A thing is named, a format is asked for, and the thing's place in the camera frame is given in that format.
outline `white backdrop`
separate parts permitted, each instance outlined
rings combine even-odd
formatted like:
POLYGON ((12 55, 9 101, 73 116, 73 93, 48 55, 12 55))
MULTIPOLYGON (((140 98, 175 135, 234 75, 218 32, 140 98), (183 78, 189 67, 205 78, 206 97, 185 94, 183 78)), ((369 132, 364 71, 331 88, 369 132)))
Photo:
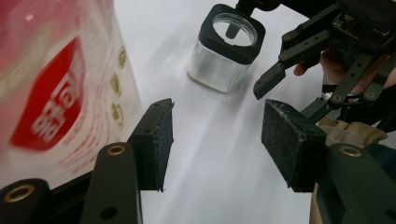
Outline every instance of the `white backdrop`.
MULTIPOLYGON (((262 51, 231 93, 192 81, 187 65, 201 23, 218 3, 237 1, 117 0, 116 12, 143 107, 175 102, 174 138, 165 192, 142 191, 145 224, 308 223, 310 194, 294 193, 261 143, 264 99, 254 82, 276 61, 280 37, 306 20, 280 6, 255 9, 266 29, 262 51)), ((319 96, 319 66, 287 77, 265 98, 301 110, 319 96)))

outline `black jar lid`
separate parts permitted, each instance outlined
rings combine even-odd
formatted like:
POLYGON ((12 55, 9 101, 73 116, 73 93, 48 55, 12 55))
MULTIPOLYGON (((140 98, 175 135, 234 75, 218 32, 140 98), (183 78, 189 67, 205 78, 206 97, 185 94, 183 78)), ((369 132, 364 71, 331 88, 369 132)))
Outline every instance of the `black jar lid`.
POLYGON ((212 7, 209 14, 202 23, 198 39, 206 48, 215 51, 223 57, 233 60, 236 63, 251 64, 260 53, 264 36, 265 28, 261 23, 232 7, 228 7, 223 4, 217 4, 212 7), (252 45, 230 45, 226 43, 224 39, 216 32, 213 26, 214 19, 218 15, 224 13, 239 16, 251 24, 257 35, 257 38, 252 45))

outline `red label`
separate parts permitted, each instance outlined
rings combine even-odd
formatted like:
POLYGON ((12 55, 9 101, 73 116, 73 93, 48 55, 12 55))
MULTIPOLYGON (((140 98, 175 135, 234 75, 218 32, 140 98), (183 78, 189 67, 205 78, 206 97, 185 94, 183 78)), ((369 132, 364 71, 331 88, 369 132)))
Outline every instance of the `red label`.
POLYGON ((83 101, 84 60, 80 42, 71 41, 41 71, 29 96, 13 145, 37 150, 55 146, 69 131, 83 101))

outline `metal bolt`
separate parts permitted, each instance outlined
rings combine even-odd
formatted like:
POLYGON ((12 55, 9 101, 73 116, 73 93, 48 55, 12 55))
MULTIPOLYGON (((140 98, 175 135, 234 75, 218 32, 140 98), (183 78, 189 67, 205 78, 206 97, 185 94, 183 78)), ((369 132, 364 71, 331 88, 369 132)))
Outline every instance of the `metal bolt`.
POLYGON ((107 150, 107 154, 110 156, 117 156, 117 155, 120 155, 124 151, 125 151, 124 146, 114 146, 107 150))
POLYGON ((30 194, 32 194, 33 191, 35 191, 35 186, 31 184, 20 185, 19 187, 10 190, 4 197, 4 201, 6 203, 18 202, 22 199, 25 199, 30 194))
POLYGON ((341 96, 340 95, 334 95, 333 99, 334 99, 334 101, 340 101, 341 100, 341 96))
POLYGON ((359 152, 356 148, 353 147, 341 147, 340 151, 350 157, 360 157, 361 152, 359 152))
POLYGON ((367 92, 366 96, 368 98, 374 98, 375 97, 375 93, 373 93, 372 91, 367 92))

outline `human hand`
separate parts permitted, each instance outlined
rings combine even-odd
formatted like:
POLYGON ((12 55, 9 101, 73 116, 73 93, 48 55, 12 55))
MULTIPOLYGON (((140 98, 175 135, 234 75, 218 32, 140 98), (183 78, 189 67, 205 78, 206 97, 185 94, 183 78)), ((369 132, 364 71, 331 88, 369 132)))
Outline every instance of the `human hand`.
MULTIPOLYGON (((324 50, 320 55, 320 64, 323 69, 324 76, 334 84, 339 84, 344 78, 347 70, 341 64, 339 53, 331 49, 324 50)), ((352 92, 363 92, 370 82, 373 80, 374 76, 381 68, 382 64, 389 58, 388 55, 383 55, 377 61, 370 64, 366 71, 364 71, 360 80, 354 87, 352 92)), ((303 66, 299 63, 294 68, 294 75, 301 76, 306 72, 303 66)), ((396 68, 389 74, 388 80, 384 85, 384 89, 396 84, 396 68)))

